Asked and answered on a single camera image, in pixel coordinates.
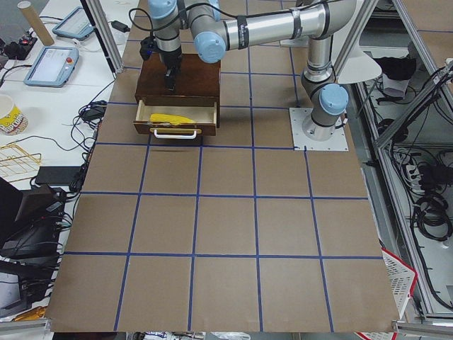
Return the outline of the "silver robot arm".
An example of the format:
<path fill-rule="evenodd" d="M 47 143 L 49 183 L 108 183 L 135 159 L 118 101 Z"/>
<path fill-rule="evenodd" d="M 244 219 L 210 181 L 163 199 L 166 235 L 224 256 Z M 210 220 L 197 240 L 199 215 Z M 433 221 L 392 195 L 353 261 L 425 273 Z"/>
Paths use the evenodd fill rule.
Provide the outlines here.
<path fill-rule="evenodd" d="M 302 86 L 312 102 L 304 134 L 324 141 L 349 101 L 336 83 L 334 34 L 352 18 L 354 1 L 317 1 L 280 11 L 232 15 L 217 1 L 150 1 L 150 28 L 140 43 L 143 64 L 134 97 L 138 132 L 160 139 L 214 136 L 222 98 L 221 61 L 231 50 L 306 37 Z"/>

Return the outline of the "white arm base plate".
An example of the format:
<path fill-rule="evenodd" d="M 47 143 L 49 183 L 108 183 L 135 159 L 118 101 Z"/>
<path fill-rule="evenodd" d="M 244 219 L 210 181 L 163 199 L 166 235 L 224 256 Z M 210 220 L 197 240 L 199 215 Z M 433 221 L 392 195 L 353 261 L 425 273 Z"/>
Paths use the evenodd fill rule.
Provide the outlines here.
<path fill-rule="evenodd" d="M 285 39 L 279 41 L 280 47 L 303 47 L 306 48 L 309 45 L 308 37 L 299 37 L 295 39 Z"/>
<path fill-rule="evenodd" d="M 331 127 L 318 126 L 312 108 L 290 108 L 293 148 L 298 151 L 347 152 L 348 142 L 340 116 Z"/>

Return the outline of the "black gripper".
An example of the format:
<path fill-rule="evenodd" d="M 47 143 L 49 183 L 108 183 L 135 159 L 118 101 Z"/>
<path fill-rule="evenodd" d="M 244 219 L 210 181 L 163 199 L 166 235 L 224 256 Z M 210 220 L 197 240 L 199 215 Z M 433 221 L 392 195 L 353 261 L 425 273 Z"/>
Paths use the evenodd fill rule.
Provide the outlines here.
<path fill-rule="evenodd" d="M 180 74 L 183 52 L 181 49 L 174 51 L 160 51 L 160 59 L 166 66 L 167 72 L 164 76 L 164 83 L 167 89 L 174 91 L 176 88 L 176 80 Z"/>

